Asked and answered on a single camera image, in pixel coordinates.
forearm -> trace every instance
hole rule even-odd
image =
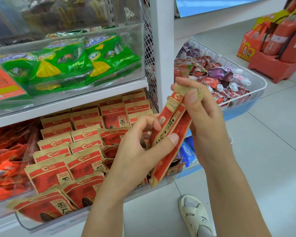
[[[271,237],[254,195],[234,158],[205,169],[217,236]]]
[[[81,237],[120,237],[123,230],[123,200],[106,193],[96,196]]]

blue poster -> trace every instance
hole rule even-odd
[[[258,0],[176,0],[181,17],[234,7]]]

tiled floor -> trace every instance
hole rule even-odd
[[[243,34],[254,21],[212,30],[195,37],[211,49],[247,67],[236,57]],[[255,106],[226,123],[233,150],[273,237],[296,237],[296,84],[281,81],[267,89]],[[212,225],[204,170],[124,205],[125,236],[190,236],[181,219],[181,195],[197,196]]]

hand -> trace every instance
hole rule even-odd
[[[175,82],[193,88],[185,94],[185,106],[192,119],[190,129],[196,156],[203,168],[234,159],[221,108],[208,88],[192,79],[177,77]],[[197,98],[196,89],[202,91],[202,101]]]
[[[140,140],[143,137],[149,139],[149,136],[143,135],[144,132],[151,131],[152,128],[161,131],[158,116],[159,114],[141,116],[123,136],[112,167],[97,196],[108,195],[110,198],[114,197],[114,201],[124,200],[149,171],[177,145],[178,135],[171,134],[148,151],[141,147]]]

metal mesh panel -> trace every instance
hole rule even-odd
[[[143,14],[145,22],[145,71],[149,85],[148,95],[156,110],[158,111],[158,94],[154,69],[155,59],[153,56],[153,38],[150,19],[150,3],[149,0],[142,0],[142,2],[144,6]]]

